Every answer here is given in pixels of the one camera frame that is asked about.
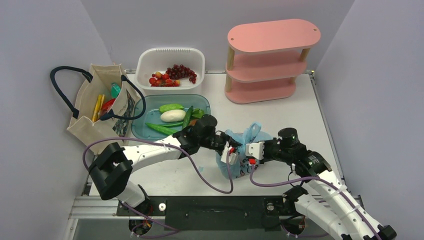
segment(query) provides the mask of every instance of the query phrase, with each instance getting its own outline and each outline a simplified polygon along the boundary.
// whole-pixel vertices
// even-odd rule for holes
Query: green vegetable
[[[199,119],[199,118],[201,118],[204,114],[205,114],[205,111],[203,111],[203,109],[196,108],[196,109],[194,109],[194,110],[193,110],[193,113],[191,114],[191,116],[192,116],[193,118]]]
[[[176,121],[176,122],[168,123],[168,124],[160,124],[159,126],[172,128],[172,127],[178,127],[178,126],[181,126],[181,125],[183,125],[182,121]]]
[[[176,109],[183,110],[184,106],[179,103],[166,104],[159,107],[159,112],[163,114],[164,112],[176,110]]]
[[[147,127],[155,130],[156,132],[159,132],[161,134],[165,134],[167,136],[178,132],[175,129],[167,128],[166,126],[161,126],[161,125],[157,125],[157,124],[153,124],[153,123],[149,123],[149,122],[146,122],[145,124],[147,125]]]
[[[182,120],[182,129],[184,129],[185,127],[189,125],[190,118],[192,117],[192,113],[193,113],[193,106],[191,106],[185,113],[184,120]]]

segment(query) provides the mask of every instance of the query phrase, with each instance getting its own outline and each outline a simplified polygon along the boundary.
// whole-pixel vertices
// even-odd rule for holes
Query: white radish
[[[185,116],[186,116],[186,111],[175,109],[175,110],[169,110],[162,113],[162,115],[160,115],[160,120],[166,123],[179,122],[179,121],[182,121]]]

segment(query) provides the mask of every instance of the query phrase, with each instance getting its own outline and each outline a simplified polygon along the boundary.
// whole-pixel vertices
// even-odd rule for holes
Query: pink shelf
[[[303,19],[286,19],[242,24],[227,35],[232,49],[245,53],[271,53],[308,49],[317,44],[321,32]]]
[[[306,70],[307,63],[299,61],[300,53],[291,50],[260,55],[237,54],[232,70],[227,74],[243,83],[295,77]]]
[[[290,78],[252,83],[232,81],[231,91],[225,92],[225,96],[236,104],[248,104],[287,98],[295,89],[296,84],[290,83]]]

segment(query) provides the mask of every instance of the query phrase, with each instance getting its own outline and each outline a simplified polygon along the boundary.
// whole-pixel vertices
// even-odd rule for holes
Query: transparent blue tray
[[[163,133],[157,132],[146,126],[145,123],[151,124],[168,124],[161,120],[159,107],[165,104],[181,104],[184,106],[184,111],[187,111],[190,106],[195,109],[202,109],[205,114],[211,114],[209,101],[197,94],[167,94],[167,95],[149,95],[145,97],[146,111],[139,119],[132,121],[132,134],[138,139],[149,141],[157,141],[166,138]],[[140,114],[143,110],[143,101],[139,100],[135,105],[134,116]],[[181,130],[181,126],[172,127],[172,129]]]

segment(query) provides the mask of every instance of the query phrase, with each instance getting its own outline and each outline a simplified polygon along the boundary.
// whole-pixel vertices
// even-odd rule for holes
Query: silver screw
[[[274,210],[274,205],[270,202],[266,205],[266,209],[268,209],[268,211],[273,211]]]
[[[167,209],[167,205],[166,205],[165,203],[161,203],[161,204],[159,204],[159,210],[160,210],[161,212],[165,211],[165,209]]]

